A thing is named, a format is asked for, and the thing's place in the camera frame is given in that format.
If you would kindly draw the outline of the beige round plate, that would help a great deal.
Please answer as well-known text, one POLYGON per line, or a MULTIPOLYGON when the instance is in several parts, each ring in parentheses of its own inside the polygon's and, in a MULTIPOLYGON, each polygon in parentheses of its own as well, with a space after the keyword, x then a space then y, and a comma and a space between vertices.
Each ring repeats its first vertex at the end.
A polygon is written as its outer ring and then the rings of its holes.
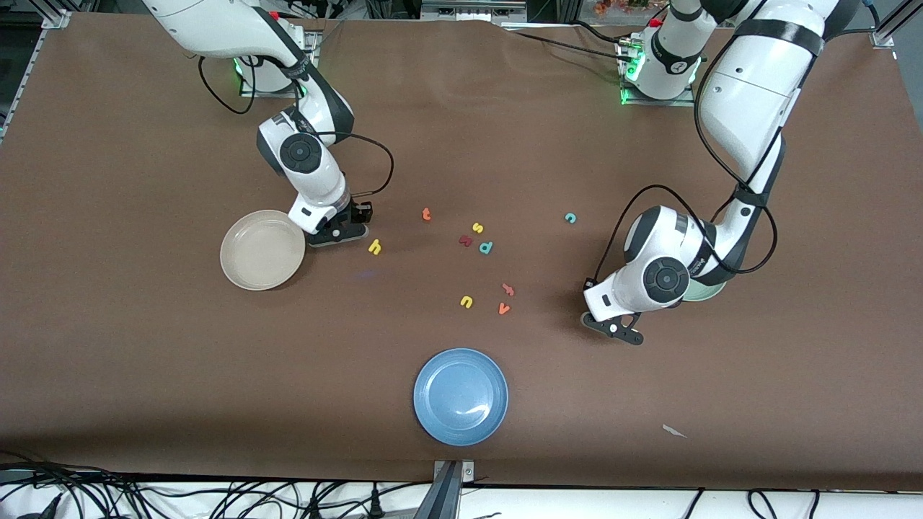
POLYGON ((222 239, 221 269, 231 283, 247 291, 283 285, 300 268, 304 232, 279 210, 258 210, 241 217, 222 239))

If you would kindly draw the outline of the blue round plate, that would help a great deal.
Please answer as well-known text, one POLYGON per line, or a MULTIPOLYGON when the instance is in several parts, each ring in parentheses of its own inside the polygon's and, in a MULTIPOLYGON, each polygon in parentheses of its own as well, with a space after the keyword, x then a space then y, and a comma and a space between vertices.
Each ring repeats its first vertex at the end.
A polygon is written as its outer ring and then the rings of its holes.
POLYGON ((510 391, 503 371, 484 352, 452 348, 425 362, 413 384, 412 403, 430 437, 469 447, 502 425, 510 391))

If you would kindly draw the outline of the grey power strip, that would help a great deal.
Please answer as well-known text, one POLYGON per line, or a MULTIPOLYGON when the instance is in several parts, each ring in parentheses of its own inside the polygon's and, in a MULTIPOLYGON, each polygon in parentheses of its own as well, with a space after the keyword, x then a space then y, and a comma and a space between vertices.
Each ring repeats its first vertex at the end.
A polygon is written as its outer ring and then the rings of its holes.
POLYGON ((528 21, 526 0, 421 0, 425 21, 482 20, 495 24, 528 21))

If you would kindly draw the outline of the brown table cover sheet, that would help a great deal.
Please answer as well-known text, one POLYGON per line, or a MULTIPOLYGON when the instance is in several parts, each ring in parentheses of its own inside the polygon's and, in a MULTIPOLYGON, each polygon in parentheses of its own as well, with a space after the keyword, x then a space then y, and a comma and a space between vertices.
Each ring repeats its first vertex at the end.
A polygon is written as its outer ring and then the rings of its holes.
POLYGON ((256 149, 286 100, 230 114, 148 14, 48 34, 0 145, 0 449, 187 475, 426 480, 467 458, 491 484, 923 489, 923 134, 867 37, 824 50, 785 127, 771 262, 643 316, 641 346, 581 325, 581 283, 640 188, 705 218, 732 192, 689 110, 620 105, 601 57, 484 21, 331 22, 321 68, 396 159, 372 198, 382 253, 311 250, 252 292, 220 245, 291 206, 256 149), (510 391, 469 447, 413 411, 452 348, 510 391))

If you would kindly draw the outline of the dark grey mounting pole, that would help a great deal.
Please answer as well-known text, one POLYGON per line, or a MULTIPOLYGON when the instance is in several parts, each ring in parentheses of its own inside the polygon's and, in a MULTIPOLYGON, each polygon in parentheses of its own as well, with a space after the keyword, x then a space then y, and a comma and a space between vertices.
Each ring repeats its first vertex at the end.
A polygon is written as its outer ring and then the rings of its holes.
POLYGON ((464 475, 464 462, 441 462, 413 519, 457 519, 464 475))

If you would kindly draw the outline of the orange decorative object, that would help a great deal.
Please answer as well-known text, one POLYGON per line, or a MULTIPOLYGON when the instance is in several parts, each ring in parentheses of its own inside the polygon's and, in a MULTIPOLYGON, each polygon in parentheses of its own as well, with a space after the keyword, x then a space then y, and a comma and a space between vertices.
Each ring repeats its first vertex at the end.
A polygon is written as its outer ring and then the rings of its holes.
POLYGON ((625 14, 643 13, 649 10, 650 0, 594 0, 593 12, 597 17, 605 17, 610 11, 625 14))

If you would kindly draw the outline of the green round plate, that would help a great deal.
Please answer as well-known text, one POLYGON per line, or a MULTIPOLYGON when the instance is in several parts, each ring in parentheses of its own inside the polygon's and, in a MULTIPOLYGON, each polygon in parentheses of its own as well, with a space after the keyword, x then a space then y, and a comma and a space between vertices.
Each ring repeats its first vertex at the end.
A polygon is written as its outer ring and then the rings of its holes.
POLYGON ((721 282, 717 285, 703 285, 699 280, 692 278, 689 280, 689 285, 683 295, 682 301, 702 302, 714 298, 725 288, 725 285, 726 282, 721 282))

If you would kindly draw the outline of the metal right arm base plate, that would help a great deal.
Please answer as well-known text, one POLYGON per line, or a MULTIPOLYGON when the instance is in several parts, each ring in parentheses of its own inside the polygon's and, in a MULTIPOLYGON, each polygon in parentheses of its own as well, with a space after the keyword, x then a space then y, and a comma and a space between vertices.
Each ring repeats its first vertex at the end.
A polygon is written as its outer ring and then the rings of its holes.
MULTIPOLYGON (((314 66, 319 63, 319 47, 323 32, 305 30, 290 25, 283 28, 291 39, 311 58, 314 66)), ((234 59, 235 72, 241 79, 242 97, 287 97, 294 96, 294 87, 279 69, 266 57, 243 56, 234 59)))

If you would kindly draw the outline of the silver metal bracket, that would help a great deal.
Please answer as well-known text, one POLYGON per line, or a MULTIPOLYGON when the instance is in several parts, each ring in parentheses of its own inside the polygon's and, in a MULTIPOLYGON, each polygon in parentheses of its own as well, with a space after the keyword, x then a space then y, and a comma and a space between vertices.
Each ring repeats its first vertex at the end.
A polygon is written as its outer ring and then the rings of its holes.
MULTIPOLYGON (((447 460, 436 460, 436 462, 434 463, 434 473, 433 473, 434 480, 436 480, 436 477, 438 476, 438 474, 441 473, 441 469, 446 463, 448 463, 447 460)), ((465 484, 474 482, 474 479, 475 479, 474 460, 470 460, 470 459, 458 460, 458 464, 461 467, 461 482, 465 484)))

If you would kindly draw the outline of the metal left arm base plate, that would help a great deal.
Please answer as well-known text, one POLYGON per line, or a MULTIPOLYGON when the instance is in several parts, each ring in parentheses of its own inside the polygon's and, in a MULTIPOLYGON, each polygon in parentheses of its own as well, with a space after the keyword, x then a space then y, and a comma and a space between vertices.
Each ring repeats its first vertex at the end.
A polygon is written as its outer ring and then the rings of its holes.
POLYGON ((619 88, 623 105, 660 107, 692 107, 694 105, 692 82, 696 79, 697 69, 702 62, 701 58, 695 58, 692 66, 685 68, 681 74, 669 74, 666 79, 667 86, 682 85, 683 89, 672 98, 660 99, 645 93, 637 85, 637 80, 647 70, 650 63, 644 50, 644 32, 633 32, 629 36, 621 37, 614 49, 617 51, 617 56, 627 57, 627 61, 619 64, 619 88))

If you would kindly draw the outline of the aluminium frame profile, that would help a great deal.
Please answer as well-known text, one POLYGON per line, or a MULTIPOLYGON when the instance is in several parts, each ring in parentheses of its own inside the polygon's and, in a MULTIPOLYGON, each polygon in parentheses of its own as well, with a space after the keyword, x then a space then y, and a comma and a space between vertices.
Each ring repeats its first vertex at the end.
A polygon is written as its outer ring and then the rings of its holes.
POLYGON ((893 37, 914 16, 923 0, 863 0, 873 16, 870 40, 876 48, 893 47, 893 37))
POLYGON ((79 11, 70 0, 0 0, 0 143, 50 29, 79 11))

